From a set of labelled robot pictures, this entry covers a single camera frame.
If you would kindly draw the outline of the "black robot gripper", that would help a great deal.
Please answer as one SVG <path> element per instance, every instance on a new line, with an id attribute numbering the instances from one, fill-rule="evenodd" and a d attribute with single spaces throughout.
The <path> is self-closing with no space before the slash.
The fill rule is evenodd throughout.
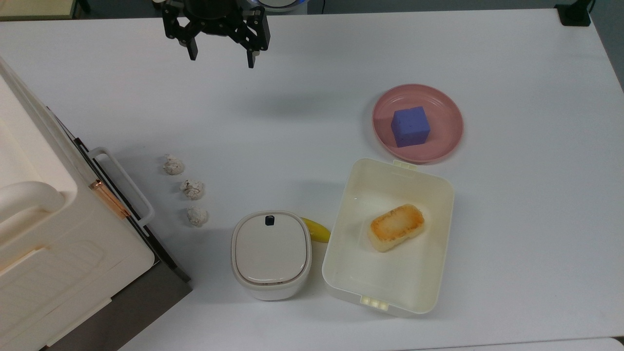
<path id="1" fill-rule="evenodd" d="M 242 10 L 236 0 L 184 0 L 183 6 L 184 16 L 189 20 L 185 26 L 178 21 L 180 6 L 162 5 L 163 28 L 165 36 L 178 40 L 187 49 L 190 60 L 196 60 L 195 38 L 201 32 L 234 36 L 234 41 L 247 53 L 250 69 L 254 68 L 259 53 L 268 50 L 271 34 L 265 10 Z"/>

